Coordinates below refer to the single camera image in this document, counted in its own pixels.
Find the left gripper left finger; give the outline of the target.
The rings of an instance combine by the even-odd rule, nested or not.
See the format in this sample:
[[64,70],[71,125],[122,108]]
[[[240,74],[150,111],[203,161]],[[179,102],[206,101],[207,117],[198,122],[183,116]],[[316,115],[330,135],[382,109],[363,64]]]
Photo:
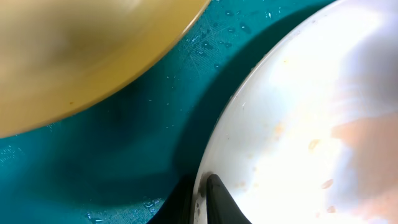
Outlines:
[[190,224],[194,184],[193,177],[183,176],[147,224]]

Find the yellow-green plate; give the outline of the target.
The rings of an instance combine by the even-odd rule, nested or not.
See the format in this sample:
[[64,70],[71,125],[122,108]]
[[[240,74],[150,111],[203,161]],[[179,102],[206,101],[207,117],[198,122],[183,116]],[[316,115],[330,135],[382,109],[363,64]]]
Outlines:
[[85,110],[133,82],[208,0],[1,0],[1,137]]

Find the white plate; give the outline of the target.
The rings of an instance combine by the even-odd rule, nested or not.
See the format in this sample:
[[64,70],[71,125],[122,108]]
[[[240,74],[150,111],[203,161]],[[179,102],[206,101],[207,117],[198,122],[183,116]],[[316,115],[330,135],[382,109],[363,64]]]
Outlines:
[[335,1],[288,33],[215,126],[193,223],[208,176],[251,223],[396,223],[397,0]]

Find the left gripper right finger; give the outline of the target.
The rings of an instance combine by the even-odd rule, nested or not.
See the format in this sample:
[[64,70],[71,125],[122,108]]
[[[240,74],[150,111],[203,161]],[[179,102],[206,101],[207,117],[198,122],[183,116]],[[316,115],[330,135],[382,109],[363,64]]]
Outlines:
[[216,174],[206,181],[206,214],[208,224],[251,224]]

